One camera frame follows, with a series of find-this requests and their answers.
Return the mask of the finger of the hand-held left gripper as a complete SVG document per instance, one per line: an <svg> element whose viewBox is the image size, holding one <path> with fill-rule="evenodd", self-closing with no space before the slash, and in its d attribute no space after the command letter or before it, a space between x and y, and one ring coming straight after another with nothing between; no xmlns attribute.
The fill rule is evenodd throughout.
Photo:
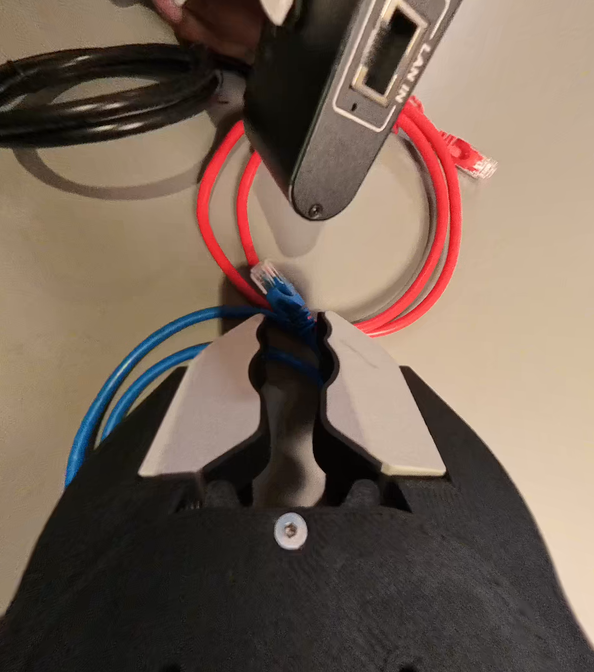
<svg viewBox="0 0 594 672"><path fill-rule="evenodd" d="M287 24L299 3L299 1L259 1L264 16L276 27Z"/></svg>

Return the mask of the person's left hand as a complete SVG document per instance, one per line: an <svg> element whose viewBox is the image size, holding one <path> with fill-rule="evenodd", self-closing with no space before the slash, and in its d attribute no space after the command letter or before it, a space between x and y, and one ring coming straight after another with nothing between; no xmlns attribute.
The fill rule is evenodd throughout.
<svg viewBox="0 0 594 672"><path fill-rule="evenodd" d="M260 1L150 1L181 42L254 61L265 13Z"/></svg>

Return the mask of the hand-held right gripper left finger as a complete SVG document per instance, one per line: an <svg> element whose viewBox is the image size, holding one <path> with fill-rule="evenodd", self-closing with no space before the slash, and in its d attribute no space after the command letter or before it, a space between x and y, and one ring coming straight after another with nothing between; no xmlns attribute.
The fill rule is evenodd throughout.
<svg viewBox="0 0 594 672"><path fill-rule="evenodd" d="M187 368L138 470L251 482L268 465L269 425L260 388L263 315L211 342Z"/></svg>

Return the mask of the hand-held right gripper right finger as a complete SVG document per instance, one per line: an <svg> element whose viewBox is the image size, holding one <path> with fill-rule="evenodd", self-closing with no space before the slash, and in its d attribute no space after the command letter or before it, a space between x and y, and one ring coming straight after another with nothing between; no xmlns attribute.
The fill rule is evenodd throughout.
<svg viewBox="0 0 594 672"><path fill-rule="evenodd" d="M384 476L441 478L440 456L400 365L333 311L318 316L325 431Z"/></svg>

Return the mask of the black ethernet adapter hub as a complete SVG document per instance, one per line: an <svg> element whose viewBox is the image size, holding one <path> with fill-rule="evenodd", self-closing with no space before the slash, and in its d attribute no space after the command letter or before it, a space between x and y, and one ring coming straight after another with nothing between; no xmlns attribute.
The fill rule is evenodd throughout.
<svg viewBox="0 0 594 672"><path fill-rule="evenodd" d="M264 25L243 121L293 210L341 213L365 180L461 1L299 1Z"/></svg>

